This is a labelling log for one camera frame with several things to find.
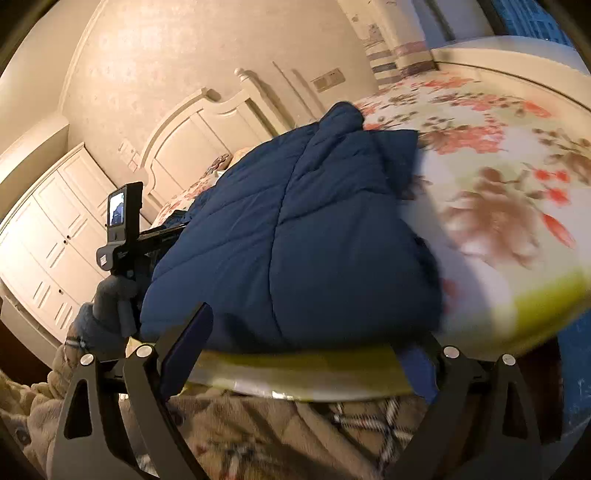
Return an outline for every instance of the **blue quilted comforter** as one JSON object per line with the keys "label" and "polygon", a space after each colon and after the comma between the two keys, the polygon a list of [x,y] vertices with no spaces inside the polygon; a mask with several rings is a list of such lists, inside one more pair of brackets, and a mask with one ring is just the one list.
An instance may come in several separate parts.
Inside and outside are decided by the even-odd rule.
{"label": "blue quilted comforter", "polygon": [[199,301],[208,349],[285,352],[384,342],[436,330],[436,262],[398,215],[415,131],[363,131],[338,103],[315,124],[249,153],[187,212],[141,312],[154,341]]}

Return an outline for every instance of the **camera screen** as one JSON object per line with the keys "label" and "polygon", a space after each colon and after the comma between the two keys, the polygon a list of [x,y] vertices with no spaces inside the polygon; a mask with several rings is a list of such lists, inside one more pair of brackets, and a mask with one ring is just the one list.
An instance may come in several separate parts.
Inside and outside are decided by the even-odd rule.
{"label": "camera screen", "polygon": [[114,195],[109,200],[109,226],[123,225],[125,193]]}

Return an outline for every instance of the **black metal bracket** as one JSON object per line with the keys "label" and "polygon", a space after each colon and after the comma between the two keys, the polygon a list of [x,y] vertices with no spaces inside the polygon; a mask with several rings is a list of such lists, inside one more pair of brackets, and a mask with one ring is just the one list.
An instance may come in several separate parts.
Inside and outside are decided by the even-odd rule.
{"label": "black metal bracket", "polygon": [[[433,341],[425,350],[433,354]],[[469,359],[453,346],[436,355],[440,391],[386,479],[517,480],[541,478],[541,442],[527,385],[515,358]],[[460,436],[469,397],[477,399]],[[450,460],[450,452],[456,459]]]}
{"label": "black metal bracket", "polygon": [[178,432],[165,402],[189,377],[213,327],[211,307],[200,303],[185,325],[127,359],[99,362],[85,355],[60,415],[51,478],[148,479],[125,431],[118,394],[127,393],[150,458],[163,480],[207,475]]}

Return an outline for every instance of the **floral pillowcase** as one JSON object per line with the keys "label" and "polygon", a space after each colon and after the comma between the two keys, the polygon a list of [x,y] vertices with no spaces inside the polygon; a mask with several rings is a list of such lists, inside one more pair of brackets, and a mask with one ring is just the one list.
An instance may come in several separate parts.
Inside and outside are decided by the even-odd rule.
{"label": "floral pillowcase", "polygon": [[174,196],[166,203],[166,205],[164,205],[151,227],[156,228],[157,226],[162,225],[175,210],[187,211],[193,204],[195,198],[216,184],[216,172],[225,170],[231,161],[232,155],[230,154],[224,154],[216,158],[198,181],[191,185],[187,190]]}

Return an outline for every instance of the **window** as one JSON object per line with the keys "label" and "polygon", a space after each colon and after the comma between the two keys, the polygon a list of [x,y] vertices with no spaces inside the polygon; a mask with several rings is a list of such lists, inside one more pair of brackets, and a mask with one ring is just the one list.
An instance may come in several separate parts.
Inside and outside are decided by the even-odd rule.
{"label": "window", "polygon": [[540,33],[538,32],[538,28],[533,20],[530,20],[531,29],[534,31],[534,34],[537,36]]}
{"label": "window", "polygon": [[538,26],[540,28],[540,31],[542,32],[542,37],[545,40],[549,40],[550,39],[550,32],[548,31],[548,27],[546,26],[546,24],[540,20],[538,20]]}
{"label": "window", "polygon": [[[535,0],[479,0],[496,10],[509,35],[533,37],[573,46],[554,18]],[[498,17],[491,18],[498,23]]]}

